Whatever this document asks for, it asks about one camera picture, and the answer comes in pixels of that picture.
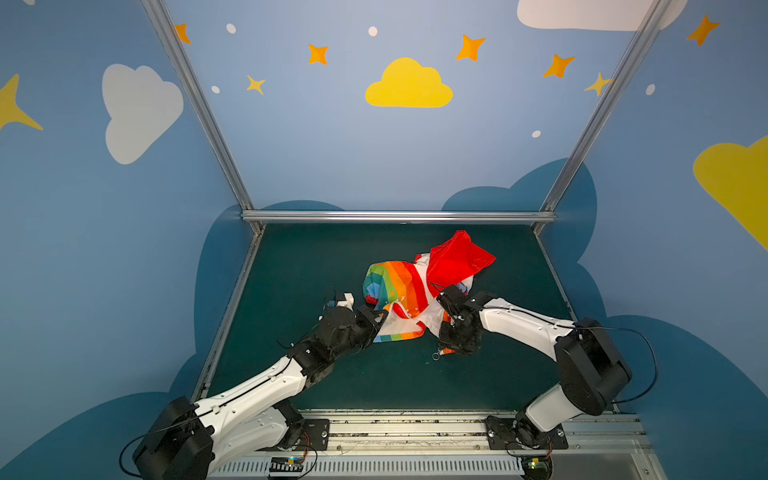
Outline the rainbow children's jacket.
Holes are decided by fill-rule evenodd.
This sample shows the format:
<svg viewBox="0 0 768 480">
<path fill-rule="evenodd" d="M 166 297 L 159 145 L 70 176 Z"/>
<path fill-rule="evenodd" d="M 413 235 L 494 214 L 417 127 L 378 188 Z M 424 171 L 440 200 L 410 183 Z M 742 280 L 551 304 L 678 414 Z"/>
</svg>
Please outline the rainbow children's jacket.
<svg viewBox="0 0 768 480">
<path fill-rule="evenodd" d="M 495 261 L 494 255 L 476 245 L 466 231 L 459 230 L 411 262 L 370 265 L 362 286 L 364 300 L 386 312 L 374 341 L 412 340 L 427 332 L 438 336 L 441 325 L 449 320 L 438 295 L 449 286 L 468 292 L 474 277 Z"/>
</svg>

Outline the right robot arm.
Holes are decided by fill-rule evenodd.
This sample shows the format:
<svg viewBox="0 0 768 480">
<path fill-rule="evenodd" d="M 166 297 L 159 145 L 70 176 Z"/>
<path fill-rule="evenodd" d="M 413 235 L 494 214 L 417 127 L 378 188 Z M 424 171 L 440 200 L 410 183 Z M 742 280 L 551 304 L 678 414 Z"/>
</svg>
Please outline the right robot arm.
<svg viewBox="0 0 768 480">
<path fill-rule="evenodd" d="M 455 353 L 475 352 L 482 334 L 490 332 L 525 344 L 555 362 L 558 382 L 514 421 L 516 438 L 530 447 L 564 421 L 581 414 L 601 415 L 632 379 L 607 330 L 593 319 L 557 319 L 486 292 L 468 296 L 456 286 L 445 288 L 437 301 L 448 315 L 439 340 Z"/>
</svg>

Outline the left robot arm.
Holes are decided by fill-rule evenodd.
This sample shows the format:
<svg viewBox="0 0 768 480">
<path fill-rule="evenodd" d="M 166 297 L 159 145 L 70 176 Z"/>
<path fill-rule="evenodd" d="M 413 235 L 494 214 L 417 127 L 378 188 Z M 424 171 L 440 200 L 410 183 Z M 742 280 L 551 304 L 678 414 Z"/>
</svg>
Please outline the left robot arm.
<svg viewBox="0 0 768 480">
<path fill-rule="evenodd" d="M 291 447 L 303 418 L 290 398 L 325 379 L 338 359 L 369 347 L 386 316 L 369 305 L 328 307 L 317 327 L 263 372 L 196 402 L 172 400 L 136 440 L 135 476 L 205 479 L 249 452 Z"/>
</svg>

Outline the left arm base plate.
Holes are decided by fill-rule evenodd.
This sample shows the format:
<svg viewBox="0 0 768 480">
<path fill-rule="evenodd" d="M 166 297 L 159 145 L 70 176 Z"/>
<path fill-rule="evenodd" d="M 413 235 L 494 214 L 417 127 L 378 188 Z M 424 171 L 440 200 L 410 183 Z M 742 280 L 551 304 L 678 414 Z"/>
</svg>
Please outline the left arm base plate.
<svg viewBox="0 0 768 480">
<path fill-rule="evenodd" d="M 317 451 L 326 451 L 330 440 L 330 420 L 304 419 L 289 425 L 289 429 L 283 438 L 267 450 L 304 450 L 309 448 Z"/>
</svg>

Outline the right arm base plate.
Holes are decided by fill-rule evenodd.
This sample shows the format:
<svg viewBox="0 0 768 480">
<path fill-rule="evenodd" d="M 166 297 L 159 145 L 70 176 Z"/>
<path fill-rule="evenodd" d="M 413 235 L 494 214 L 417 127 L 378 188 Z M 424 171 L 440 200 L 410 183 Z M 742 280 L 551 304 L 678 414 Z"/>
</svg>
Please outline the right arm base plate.
<svg viewBox="0 0 768 480">
<path fill-rule="evenodd" d="M 491 450 L 566 450 L 569 445 L 562 425 L 543 432 L 523 418 L 485 418 L 486 438 Z"/>
</svg>

